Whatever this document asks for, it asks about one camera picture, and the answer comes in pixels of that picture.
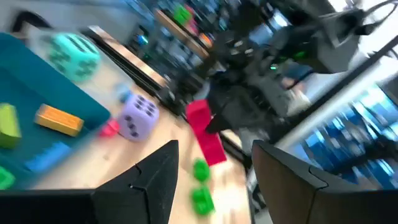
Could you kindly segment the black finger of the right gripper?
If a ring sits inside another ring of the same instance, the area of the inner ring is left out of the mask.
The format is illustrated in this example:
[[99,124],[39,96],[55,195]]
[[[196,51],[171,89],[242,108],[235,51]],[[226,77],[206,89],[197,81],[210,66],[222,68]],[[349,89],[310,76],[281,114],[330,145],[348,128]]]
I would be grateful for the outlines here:
[[218,133],[227,129],[234,129],[237,125],[237,118],[230,114],[217,113],[212,117],[206,127],[207,133]]

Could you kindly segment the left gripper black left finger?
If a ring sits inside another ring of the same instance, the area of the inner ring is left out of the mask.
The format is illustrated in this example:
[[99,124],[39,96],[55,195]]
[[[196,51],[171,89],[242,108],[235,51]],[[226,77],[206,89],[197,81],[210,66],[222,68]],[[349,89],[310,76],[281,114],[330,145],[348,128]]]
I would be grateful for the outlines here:
[[171,140],[95,189],[3,190],[1,224],[168,223],[178,160]]

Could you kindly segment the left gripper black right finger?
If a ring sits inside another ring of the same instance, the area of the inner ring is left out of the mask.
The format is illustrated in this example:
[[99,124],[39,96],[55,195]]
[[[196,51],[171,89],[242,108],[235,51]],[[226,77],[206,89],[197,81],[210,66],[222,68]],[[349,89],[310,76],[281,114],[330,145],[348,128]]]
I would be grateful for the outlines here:
[[364,190],[264,141],[252,145],[274,223],[397,224],[397,190]]

